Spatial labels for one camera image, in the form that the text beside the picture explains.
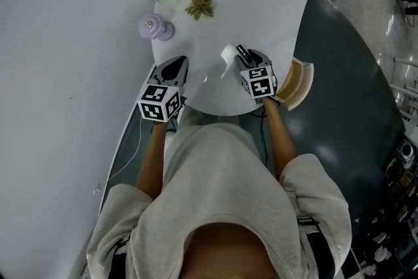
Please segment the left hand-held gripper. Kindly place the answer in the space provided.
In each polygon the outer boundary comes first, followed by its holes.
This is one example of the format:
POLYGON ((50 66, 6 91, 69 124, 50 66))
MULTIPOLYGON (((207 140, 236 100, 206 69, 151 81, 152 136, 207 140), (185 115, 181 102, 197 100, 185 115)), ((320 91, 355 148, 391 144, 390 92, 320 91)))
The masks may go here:
POLYGON ((187 56, 170 58, 156 67, 153 75, 155 78, 149 77, 143 83, 137 98, 138 107, 145 120, 167 123, 177 116, 185 102, 183 94, 188 70, 187 56))

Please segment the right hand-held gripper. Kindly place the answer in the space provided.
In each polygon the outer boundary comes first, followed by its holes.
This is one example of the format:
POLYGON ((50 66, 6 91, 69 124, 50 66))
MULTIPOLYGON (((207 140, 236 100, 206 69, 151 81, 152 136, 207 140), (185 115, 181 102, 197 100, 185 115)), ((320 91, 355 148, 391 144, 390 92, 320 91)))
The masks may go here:
POLYGON ((277 82, 271 66, 270 58, 264 53, 249 49, 256 67, 248 68, 248 64, 241 56, 236 55, 235 61, 240 72, 241 85, 255 103, 261 103, 261 99, 265 97, 273 97, 277 82))

